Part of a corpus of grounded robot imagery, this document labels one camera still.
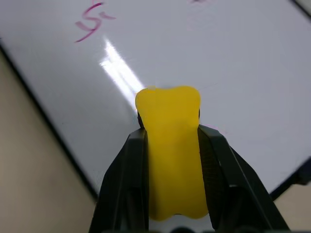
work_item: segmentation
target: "whiteboard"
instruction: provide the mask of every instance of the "whiteboard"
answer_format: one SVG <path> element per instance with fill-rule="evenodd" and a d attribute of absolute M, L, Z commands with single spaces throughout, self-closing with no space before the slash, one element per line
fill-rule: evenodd
<path fill-rule="evenodd" d="M 311 154 L 311 24 L 290 1 L 2 0 L 0 36 L 97 190 L 151 85 L 197 88 L 269 192 Z"/>

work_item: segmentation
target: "yellow sponge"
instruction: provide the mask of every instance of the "yellow sponge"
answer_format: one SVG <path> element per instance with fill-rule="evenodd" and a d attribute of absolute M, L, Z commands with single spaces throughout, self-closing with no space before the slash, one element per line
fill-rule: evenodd
<path fill-rule="evenodd" d="M 136 107 L 148 134 L 150 218 L 205 216 L 199 92 L 188 86 L 144 89 L 136 96 Z"/>

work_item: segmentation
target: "handwritten number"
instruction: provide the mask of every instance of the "handwritten number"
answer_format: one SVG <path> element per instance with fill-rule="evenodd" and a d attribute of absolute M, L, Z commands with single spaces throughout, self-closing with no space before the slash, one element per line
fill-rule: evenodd
<path fill-rule="evenodd" d="M 85 36 L 83 36 L 81 39 L 77 40 L 76 43 L 77 43 L 77 42 L 81 42 L 81 41 L 85 40 L 86 38 L 88 38 L 90 35 L 92 35 L 94 32 L 96 32 L 96 31 L 99 29 L 99 27 L 101 26 L 102 21 L 101 21 L 99 18 L 89 17 L 89 16 L 88 16 L 88 13 L 89 13 L 92 9 L 94 9 L 94 8 L 100 6 L 100 5 L 103 5 L 103 3 L 102 3 L 102 2 L 101 2 L 101 3 L 97 3 L 97 4 L 95 4 L 95 5 L 91 6 L 91 7 L 89 7 L 89 8 L 88 8 L 87 10 L 85 10 L 85 11 L 83 12 L 83 14 L 82 14 L 82 18 L 83 18 L 83 19 L 85 19 L 85 20 L 91 20 L 91 21 L 95 22 L 95 27 L 94 27 L 94 28 L 89 28 L 88 26 L 86 26 L 85 24 L 83 24 L 81 21 L 75 23 L 75 25 L 76 25 L 78 28 L 80 28 L 80 29 L 83 30 L 83 31 L 88 32 L 88 34 L 86 34 Z M 99 16 L 102 17 L 102 18 L 105 18 L 105 19 L 115 19 L 115 17 L 111 17 L 111 16 L 106 15 L 105 12 L 100 12 L 100 13 L 99 13 Z"/>

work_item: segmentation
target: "white whiteboard surface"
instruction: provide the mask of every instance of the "white whiteboard surface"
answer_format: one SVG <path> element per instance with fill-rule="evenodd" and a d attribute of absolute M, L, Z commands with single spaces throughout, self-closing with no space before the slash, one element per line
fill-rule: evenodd
<path fill-rule="evenodd" d="M 192 1 L 105 0 L 78 43 L 92 0 L 1 1 L 7 52 L 97 190 L 150 85 L 197 88 L 269 192 L 311 155 L 310 22 L 287 0 Z"/>

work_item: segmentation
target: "beige wall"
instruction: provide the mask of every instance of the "beige wall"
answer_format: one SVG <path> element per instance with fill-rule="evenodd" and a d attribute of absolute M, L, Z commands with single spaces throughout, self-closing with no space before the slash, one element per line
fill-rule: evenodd
<path fill-rule="evenodd" d="M 94 206 L 0 54 L 0 232 L 85 233 Z"/>
<path fill-rule="evenodd" d="M 291 230 L 311 230 L 310 185 L 293 185 L 275 203 Z"/>

